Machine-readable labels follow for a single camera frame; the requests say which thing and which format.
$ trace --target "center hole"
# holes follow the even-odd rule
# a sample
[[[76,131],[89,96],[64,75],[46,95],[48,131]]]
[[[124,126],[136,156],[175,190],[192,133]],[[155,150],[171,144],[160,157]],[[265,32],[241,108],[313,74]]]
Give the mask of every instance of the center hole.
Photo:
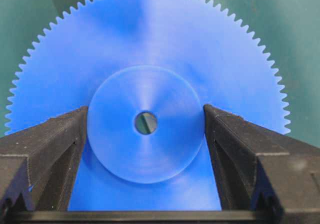
[[[134,125],[138,132],[148,135],[157,129],[158,121],[153,113],[142,112],[136,116]]]

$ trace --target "spur gear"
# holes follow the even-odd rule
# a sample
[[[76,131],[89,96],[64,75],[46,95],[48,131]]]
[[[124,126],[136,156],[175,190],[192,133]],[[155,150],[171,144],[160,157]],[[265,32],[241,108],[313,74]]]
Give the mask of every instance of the spur gear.
[[[213,1],[78,3],[20,66],[8,133],[88,105],[70,210],[219,210],[202,106],[287,131],[274,62],[247,29]]]

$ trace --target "gear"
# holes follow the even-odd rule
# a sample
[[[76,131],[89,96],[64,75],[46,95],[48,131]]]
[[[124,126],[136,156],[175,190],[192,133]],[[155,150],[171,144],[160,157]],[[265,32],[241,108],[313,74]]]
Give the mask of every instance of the gear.
[[[44,30],[8,133],[88,105],[70,210],[218,210],[202,106],[285,133],[285,94],[254,33],[205,0],[86,0]],[[136,131],[155,114],[158,128]]]

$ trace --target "blue plastic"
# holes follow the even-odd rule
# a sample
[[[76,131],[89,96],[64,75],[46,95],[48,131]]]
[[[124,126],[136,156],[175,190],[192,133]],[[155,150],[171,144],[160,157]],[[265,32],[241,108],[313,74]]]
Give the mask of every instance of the blue plastic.
[[[88,139],[113,174],[137,183],[176,176],[197,155],[204,137],[204,112],[190,85],[154,66],[124,69],[95,92],[88,111]],[[157,118],[149,135],[136,130],[143,111]]]
[[[204,0],[87,0],[39,37],[17,73],[7,126],[12,133],[90,104],[69,210],[219,210],[199,115],[206,103],[287,131],[273,62],[219,9]],[[159,124],[144,139],[133,119],[150,109]]]

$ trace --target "green background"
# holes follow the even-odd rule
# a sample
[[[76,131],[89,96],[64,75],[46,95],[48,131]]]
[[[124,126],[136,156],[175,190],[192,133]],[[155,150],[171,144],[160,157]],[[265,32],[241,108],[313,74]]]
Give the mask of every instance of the green background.
[[[43,28],[77,1],[83,0],[0,0],[0,136],[18,64]],[[214,1],[248,24],[271,53],[288,94],[288,135],[320,147],[320,0]]]

